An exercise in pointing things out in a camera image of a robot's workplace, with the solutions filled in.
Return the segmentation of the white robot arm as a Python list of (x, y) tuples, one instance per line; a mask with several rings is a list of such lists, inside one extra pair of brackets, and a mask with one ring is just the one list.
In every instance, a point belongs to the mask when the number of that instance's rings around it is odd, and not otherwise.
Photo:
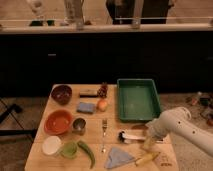
[(158, 118), (149, 121), (147, 134), (150, 138), (164, 139), (170, 132), (185, 138), (209, 156), (213, 157), (213, 134), (189, 122), (190, 111), (176, 107), (163, 111)]

